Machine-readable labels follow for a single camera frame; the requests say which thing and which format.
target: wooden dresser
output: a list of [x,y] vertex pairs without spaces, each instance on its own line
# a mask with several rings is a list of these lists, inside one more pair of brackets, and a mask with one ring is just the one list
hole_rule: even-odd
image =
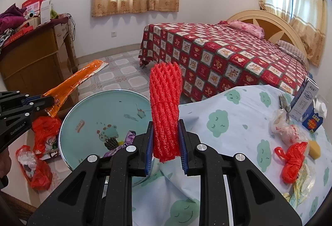
[[[77,72],[77,58],[67,21],[51,21],[9,44],[0,54],[7,90],[42,95]],[[61,110],[78,102],[77,89]]]

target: tiled floor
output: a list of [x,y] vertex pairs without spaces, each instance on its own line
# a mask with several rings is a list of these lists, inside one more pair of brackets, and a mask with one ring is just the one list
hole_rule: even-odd
[[149,99],[150,69],[153,64],[140,68],[138,53],[139,50],[135,50],[101,58],[100,60],[109,65],[78,87],[79,99],[111,89],[136,91]]
[[[79,87],[79,100],[86,98],[94,93],[111,90],[111,89],[127,89],[132,90],[150,99],[149,82],[150,70],[154,66],[150,62],[146,67],[139,67],[139,50],[115,54],[99,58],[99,60],[107,62],[109,65],[87,79]],[[79,65],[79,69],[88,63]],[[180,103],[190,103],[190,99],[185,95],[181,96]],[[71,173],[61,157],[49,159],[47,163],[50,165],[53,173],[52,184],[47,191],[39,192],[40,201],[43,202],[52,191]]]

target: bed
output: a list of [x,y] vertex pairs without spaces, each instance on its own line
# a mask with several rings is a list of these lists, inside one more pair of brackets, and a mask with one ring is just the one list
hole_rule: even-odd
[[228,26],[200,23],[158,23],[145,27],[139,54],[142,66],[149,61],[177,62],[183,92],[201,101],[235,86],[271,85],[296,94],[307,70],[275,43],[287,41],[305,55],[292,27],[262,10],[240,12],[228,21],[260,26],[265,39]]

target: baseboard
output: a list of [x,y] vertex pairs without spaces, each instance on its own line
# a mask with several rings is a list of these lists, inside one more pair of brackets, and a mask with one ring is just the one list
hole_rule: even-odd
[[78,57],[77,60],[78,60],[78,64],[84,64],[86,62],[90,62],[90,61],[93,61],[95,59],[99,59],[99,58],[102,58],[105,56],[110,56],[113,54],[118,54],[118,53],[123,53],[123,52],[128,52],[128,51],[134,51],[134,50],[138,50],[140,48],[141,48],[140,43],[125,45],[125,46],[111,48],[111,49],[107,49],[107,50],[104,50],[101,52],[95,52],[92,54],[81,56],[81,57]]

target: striped pillow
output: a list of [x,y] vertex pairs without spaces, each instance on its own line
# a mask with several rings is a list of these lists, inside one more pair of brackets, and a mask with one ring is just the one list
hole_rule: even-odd
[[283,48],[288,52],[292,53],[293,54],[292,57],[294,57],[297,61],[299,61],[308,70],[309,68],[308,59],[306,58],[303,52],[301,52],[294,45],[286,41],[278,41],[277,45],[280,46],[279,48]]

